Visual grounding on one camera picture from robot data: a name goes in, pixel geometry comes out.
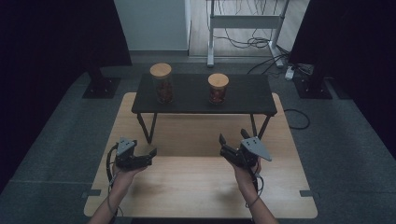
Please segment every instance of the wooden tabletop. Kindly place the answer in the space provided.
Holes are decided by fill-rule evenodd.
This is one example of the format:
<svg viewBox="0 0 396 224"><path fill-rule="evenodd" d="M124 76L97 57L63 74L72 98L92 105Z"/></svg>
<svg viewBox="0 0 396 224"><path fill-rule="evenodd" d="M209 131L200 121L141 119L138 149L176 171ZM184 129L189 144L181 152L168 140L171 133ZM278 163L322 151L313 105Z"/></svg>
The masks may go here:
<svg viewBox="0 0 396 224"><path fill-rule="evenodd" d="M318 211L313 198L300 194L310 190L303 166L282 105L278 96L273 96L278 112L262 138L273 160L262 160L262 198L275 217L314 218ZM131 112L134 98L135 93L130 92L122 100L92 184L92 189L101 193L88 197L85 215L92 216L107 196L106 155L123 136L137 140L137 156L158 148L153 164L135 177L120 205L126 217L251 218L233 168L219 155L220 133L231 147L239 147L241 128L251 134L249 115L159 114L156 135L148 145L136 114ZM144 119L149 123L152 115L145 114ZM264 119L264 115L255 116L257 125Z"/></svg>

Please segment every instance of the small black table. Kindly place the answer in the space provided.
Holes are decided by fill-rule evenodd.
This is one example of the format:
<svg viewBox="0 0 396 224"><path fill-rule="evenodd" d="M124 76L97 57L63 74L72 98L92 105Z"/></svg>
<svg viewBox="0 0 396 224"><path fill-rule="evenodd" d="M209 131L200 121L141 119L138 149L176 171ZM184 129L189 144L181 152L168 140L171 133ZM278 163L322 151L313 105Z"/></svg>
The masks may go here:
<svg viewBox="0 0 396 224"><path fill-rule="evenodd" d="M174 100L170 104L157 101L151 74L143 74L134 99L132 112L143 128L148 143L154 135L158 113L166 114L249 114L253 135L262 139L269 119L274 116L276 106L268 77L265 75L227 75L230 82L225 102L213 105L209 102L210 74L172 74ZM150 133L147 130L142 113L154 113ZM264 114L266 119L257 134L254 114Z"/></svg>

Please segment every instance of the black curtain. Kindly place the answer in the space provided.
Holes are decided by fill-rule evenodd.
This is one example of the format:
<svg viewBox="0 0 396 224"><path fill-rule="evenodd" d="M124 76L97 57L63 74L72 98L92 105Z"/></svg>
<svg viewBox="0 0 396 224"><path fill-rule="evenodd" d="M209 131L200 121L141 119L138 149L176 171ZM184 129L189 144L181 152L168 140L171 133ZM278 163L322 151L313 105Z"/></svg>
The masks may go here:
<svg viewBox="0 0 396 224"><path fill-rule="evenodd" d="M1 1L0 52L3 189L84 62L131 60L113 0Z"/></svg>
<svg viewBox="0 0 396 224"><path fill-rule="evenodd" d="M319 65L314 75L333 77L394 158L395 11L391 0L311 0L290 55L291 63Z"/></svg>

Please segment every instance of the wooden lid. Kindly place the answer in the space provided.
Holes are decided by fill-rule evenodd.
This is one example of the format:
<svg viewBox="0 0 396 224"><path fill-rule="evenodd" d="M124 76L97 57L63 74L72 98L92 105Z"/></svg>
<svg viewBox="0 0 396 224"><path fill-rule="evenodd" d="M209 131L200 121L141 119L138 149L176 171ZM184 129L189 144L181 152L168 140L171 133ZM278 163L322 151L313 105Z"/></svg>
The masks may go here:
<svg viewBox="0 0 396 224"><path fill-rule="evenodd" d="M223 89L225 86L227 86L229 79L222 73L215 73L210 75L207 81L213 89Z"/></svg>
<svg viewBox="0 0 396 224"><path fill-rule="evenodd" d="M168 77L171 71L172 67L167 63L156 63L149 69L149 72L158 79Z"/></svg>

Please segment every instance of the wall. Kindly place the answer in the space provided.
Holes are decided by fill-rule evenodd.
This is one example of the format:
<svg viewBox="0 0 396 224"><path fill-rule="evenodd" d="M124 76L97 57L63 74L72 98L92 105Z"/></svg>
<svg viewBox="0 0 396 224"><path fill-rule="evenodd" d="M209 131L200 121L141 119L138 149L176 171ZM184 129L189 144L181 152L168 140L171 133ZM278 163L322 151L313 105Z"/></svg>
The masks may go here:
<svg viewBox="0 0 396 224"><path fill-rule="evenodd" d="M190 0L115 0L129 50L188 50Z"/></svg>

